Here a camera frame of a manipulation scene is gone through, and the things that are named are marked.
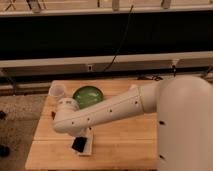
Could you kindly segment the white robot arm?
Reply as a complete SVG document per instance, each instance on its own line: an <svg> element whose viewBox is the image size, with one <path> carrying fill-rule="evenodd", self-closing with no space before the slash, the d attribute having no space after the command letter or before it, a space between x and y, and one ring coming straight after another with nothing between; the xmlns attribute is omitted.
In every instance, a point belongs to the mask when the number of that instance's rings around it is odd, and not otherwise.
<svg viewBox="0 0 213 171"><path fill-rule="evenodd" d="M157 114L157 170L213 171L213 84L177 76L137 86L85 109L57 107L53 128L77 137L89 127Z"/></svg>

